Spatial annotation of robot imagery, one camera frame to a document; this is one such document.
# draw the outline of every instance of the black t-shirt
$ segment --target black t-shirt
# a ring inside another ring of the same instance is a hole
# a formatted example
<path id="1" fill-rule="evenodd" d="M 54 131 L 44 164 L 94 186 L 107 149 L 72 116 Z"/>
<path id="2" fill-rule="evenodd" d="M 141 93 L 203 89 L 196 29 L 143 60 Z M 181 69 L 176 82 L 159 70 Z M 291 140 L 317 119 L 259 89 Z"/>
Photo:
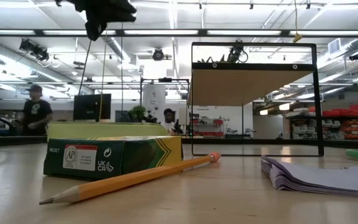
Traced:
<path id="1" fill-rule="evenodd" d="M 38 122 L 46 118 L 48 114 L 52 113 L 52 109 L 48 102 L 45 100 L 40 100 L 38 102 L 29 100 L 24 104 L 23 113 L 23 130 L 32 131 L 34 134 L 45 134 L 45 126 L 43 125 L 38 126 L 36 130 L 29 130 L 27 126 L 33 122 Z"/>

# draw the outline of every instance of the wooden table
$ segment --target wooden table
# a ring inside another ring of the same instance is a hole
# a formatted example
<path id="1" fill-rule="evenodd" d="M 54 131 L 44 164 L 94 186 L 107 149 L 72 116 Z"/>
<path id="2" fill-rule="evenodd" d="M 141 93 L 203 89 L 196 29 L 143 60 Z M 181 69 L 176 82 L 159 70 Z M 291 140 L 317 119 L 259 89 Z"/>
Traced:
<path id="1" fill-rule="evenodd" d="M 307 146 L 195 145 L 198 152 L 291 153 Z M 190 158 L 189 146 L 184 146 Z M 218 163 L 153 180 L 85 202 L 39 206 L 82 180 L 42 175 L 46 145 L 0 147 L 0 223 L 358 223 L 358 198 L 278 191 L 260 171 L 259 157 L 223 157 Z M 344 149 L 326 156 L 282 158 L 306 166 L 358 165 Z"/>

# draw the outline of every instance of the man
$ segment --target man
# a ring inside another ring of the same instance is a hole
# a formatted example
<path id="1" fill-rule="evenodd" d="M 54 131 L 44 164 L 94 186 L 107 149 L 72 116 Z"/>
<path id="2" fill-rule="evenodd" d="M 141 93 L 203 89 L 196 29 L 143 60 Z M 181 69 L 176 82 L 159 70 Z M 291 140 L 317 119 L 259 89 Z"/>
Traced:
<path id="1" fill-rule="evenodd" d="M 170 134 L 173 133 L 175 129 L 175 123 L 173 122 L 173 111 L 170 108 L 164 110 L 165 121 L 161 122 L 163 126 Z"/>
<path id="2" fill-rule="evenodd" d="M 32 85 L 29 89 L 31 100 L 24 104 L 23 109 L 23 135 L 40 136 L 47 132 L 45 126 L 52 120 L 50 104 L 41 100 L 42 87 Z"/>
<path id="3" fill-rule="evenodd" d="M 180 129 L 178 124 L 175 124 L 175 112 L 170 108 L 164 110 L 165 121 L 161 122 L 161 125 L 168 131 L 170 134 L 182 134 L 183 131 Z"/>

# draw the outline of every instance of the notebook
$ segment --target notebook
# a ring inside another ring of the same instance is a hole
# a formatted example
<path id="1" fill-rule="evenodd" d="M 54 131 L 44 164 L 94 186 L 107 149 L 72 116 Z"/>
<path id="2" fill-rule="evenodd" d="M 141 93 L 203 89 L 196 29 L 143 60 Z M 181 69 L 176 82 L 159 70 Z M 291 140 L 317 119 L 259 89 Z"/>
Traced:
<path id="1" fill-rule="evenodd" d="M 358 166 L 319 169 L 262 156 L 261 167 L 278 190 L 358 197 Z"/>

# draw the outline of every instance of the pencil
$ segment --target pencil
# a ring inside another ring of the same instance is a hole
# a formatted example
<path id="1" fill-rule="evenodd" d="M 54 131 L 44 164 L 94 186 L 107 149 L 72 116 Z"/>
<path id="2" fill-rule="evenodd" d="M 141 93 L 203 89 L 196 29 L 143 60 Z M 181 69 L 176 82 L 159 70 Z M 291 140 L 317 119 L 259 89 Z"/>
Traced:
<path id="1" fill-rule="evenodd" d="M 133 172 L 130 174 L 111 177 L 69 188 L 60 194 L 40 202 L 40 205 L 49 203 L 73 203 L 110 193 L 125 187 L 139 184 L 148 180 L 173 174 L 186 168 L 197 166 L 205 162 L 216 162 L 221 157 L 217 152 L 196 159 L 181 161 L 172 166 L 162 166 L 152 169 Z"/>

